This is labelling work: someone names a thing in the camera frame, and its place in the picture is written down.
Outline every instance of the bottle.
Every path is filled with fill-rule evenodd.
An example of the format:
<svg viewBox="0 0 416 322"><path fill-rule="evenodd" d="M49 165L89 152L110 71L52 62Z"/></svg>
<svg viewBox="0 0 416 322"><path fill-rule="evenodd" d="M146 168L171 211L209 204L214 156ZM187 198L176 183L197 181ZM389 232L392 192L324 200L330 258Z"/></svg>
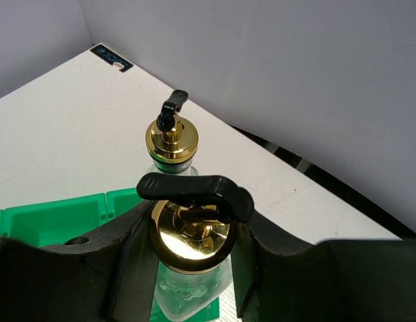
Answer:
<svg viewBox="0 0 416 322"><path fill-rule="evenodd" d="M146 144L148 153L153 160L153 165L148 172L160 172L179 176L197 176L199 173L192 166L193 156L197 151L199 135L196 127L184 117L180 117L183 104L189 95L182 90L175 90L167 101L164 102L160 115L153 121L146 131ZM187 229L186 223L174 222L172 229L177 230L178 235L189 237L194 231L195 223ZM216 228L212 223L201 223L201 227ZM207 237L193 235L196 242L203 242ZM177 271L165 265L160 259L154 300L164 315L174 322L181 322L211 301L217 298L231 283L231 261L229 256L218 265L204 272L189 274L189 272Z"/></svg>

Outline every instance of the white table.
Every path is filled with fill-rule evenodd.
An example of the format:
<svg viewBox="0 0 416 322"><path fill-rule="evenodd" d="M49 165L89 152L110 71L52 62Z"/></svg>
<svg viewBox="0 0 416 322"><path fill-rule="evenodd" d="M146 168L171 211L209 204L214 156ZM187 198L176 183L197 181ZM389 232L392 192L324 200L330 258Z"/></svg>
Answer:
<svg viewBox="0 0 416 322"><path fill-rule="evenodd" d="M145 130L171 91L137 66L122 73L87 51L0 99L0 209L136 186L152 162ZM181 114L199 131L199 172L247 188L256 209L290 233L311 243L395 238L193 102Z"/></svg>

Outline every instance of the green tray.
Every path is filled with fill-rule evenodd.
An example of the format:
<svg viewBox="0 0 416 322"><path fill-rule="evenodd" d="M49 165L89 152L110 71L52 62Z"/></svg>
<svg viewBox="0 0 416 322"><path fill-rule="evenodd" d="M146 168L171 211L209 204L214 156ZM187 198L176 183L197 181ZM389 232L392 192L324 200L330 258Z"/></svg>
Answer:
<svg viewBox="0 0 416 322"><path fill-rule="evenodd" d="M42 247L63 244L125 213L141 201L135 188L0 210L0 236ZM219 317L219 299L186 322ZM169 321L153 300L150 322Z"/></svg>

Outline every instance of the white partition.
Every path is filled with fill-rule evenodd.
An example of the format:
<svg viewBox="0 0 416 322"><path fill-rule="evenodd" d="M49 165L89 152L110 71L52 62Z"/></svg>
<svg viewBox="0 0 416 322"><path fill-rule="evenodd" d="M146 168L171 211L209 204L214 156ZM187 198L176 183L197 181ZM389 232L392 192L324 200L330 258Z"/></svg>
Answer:
<svg viewBox="0 0 416 322"><path fill-rule="evenodd" d="M79 0L0 0L0 97L91 44Z"/></svg>
<svg viewBox="0 0 416 322"><path fill-rule="evenodd" d="M95 42L416 230L416 0L81 3Z"/></svg>

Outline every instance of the logo sticker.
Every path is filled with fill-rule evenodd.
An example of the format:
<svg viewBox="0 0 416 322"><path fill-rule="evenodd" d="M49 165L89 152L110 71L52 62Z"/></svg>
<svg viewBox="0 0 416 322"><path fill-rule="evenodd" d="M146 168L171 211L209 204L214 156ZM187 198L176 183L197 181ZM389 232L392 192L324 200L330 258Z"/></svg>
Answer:
<svg viewBox="0 0 416 322"><path fill-rule="evenodd" d="M96 56L102 58L108 64L117 67L121 72L125 72L133 66L133 64L128 62L125 58L116 54L102 44L96 45L90 49L90 51Z"/></svg>

